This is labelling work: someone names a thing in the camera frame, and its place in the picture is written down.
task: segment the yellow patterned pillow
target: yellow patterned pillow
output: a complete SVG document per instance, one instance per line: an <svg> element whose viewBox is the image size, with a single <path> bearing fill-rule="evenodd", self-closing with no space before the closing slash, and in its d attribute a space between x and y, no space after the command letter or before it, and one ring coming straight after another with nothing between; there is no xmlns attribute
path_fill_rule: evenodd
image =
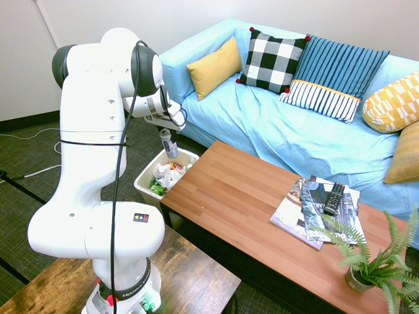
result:
<svg viewBox="0 0 419 314"><path fill-rule="evenodd" d="M419 120L419 71L387 85L364 103L363 117L374 130L391 133Z"/></svg>
<svg viewBox="0 0 419 314"><path fill-rule="evenodd" d="M419 181L419 122L406 127L400 134L392 165L384 183Z"/></svg>

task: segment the blue sofa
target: blue sofa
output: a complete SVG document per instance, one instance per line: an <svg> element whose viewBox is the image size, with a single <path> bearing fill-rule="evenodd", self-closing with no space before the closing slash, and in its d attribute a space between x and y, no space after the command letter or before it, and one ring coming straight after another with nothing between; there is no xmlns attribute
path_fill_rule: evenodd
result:
<svg viewBox="0 0 419 314"><path fill-rule="evenodd" d="M419 204L419 182L384 184L399 133L379 133L363 120L361 102L347 125L278 100L278 94L237 84L236 73L202 101L198 101L187 64L218 50L235 37L242 67L249 49L249 27L279 38L304 38L272 27L227 19L183 41L160 59L170 97L187 111L181 134L209 147L216 139L298 173L348 184L361 191L361 201L408 220ZM419 69L419 62L389 55L380 66L363 99L378 89ZM414 247L419 249L419 234Z"/></svg>

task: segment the label sticker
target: label sticker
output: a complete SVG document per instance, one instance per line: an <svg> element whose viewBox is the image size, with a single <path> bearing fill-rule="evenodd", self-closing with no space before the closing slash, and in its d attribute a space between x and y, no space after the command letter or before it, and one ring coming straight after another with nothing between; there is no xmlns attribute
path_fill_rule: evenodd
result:
<svg viewBox="0 0 419 314"><path fill-rule="evenodd" d="M135 213L134 214L133 221L136 221L136 222L148 222L149 221L149 216L148 216L148 214Z"/></svg>
<svg viewBox="0 0 419 314"><path fill-rule="evenodd" d="M113 313L112 307L109 305L109 303L107 303L107 301L100 297L99 291L97 291L94 297L92 298L92 303L100 314Z"/></svg>

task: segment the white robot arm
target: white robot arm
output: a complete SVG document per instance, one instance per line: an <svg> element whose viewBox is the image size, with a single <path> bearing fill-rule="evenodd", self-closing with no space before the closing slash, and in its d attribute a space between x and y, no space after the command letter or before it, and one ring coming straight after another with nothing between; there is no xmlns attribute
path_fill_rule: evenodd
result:
<svg viewBox="0 0 419 314"><path fill-rule="evenodd" d="M150 116L145 120L175 130L182 130L185 121L180 105L170 100L162 85L158 56L131 31L112 29L100 44L63 47L52 67L62 87L62 174L55 194L29 223L29 244L50 256L91 258L100 284L83 313L112 313L113 204L101 201L100 192L115 181L124 108L134 117ZM120 175L125 168L123 147ZM162 243L164 220L153 206L117 202L116 208L117 313L156 311L161 305L160 274L147 257Z"/></svg>

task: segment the trash bin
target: trash bin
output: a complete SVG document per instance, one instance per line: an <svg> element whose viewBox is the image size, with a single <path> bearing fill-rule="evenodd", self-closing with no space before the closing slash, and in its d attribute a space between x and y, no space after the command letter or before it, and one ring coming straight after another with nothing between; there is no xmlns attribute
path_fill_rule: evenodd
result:
<svg viewBox="0 0 419 314"><path fill-rule="evenodd" d="M145 203L157 207L160 212L162 211L160 201L164 196L151 192L149 189L150 182L154 178L153 171L156 165L166 165L170 162L175 162L181 166L187 166L189 164L194 164L199 159L199 156L192 152L182 148L179 148L178 150L179 154L176 158L168 158L166 151L163 149L134 181L134 186L143 196ZM170 220L172 221L174 229L177 229L183 222L181 217L173 213L170 213Z"/></svg>

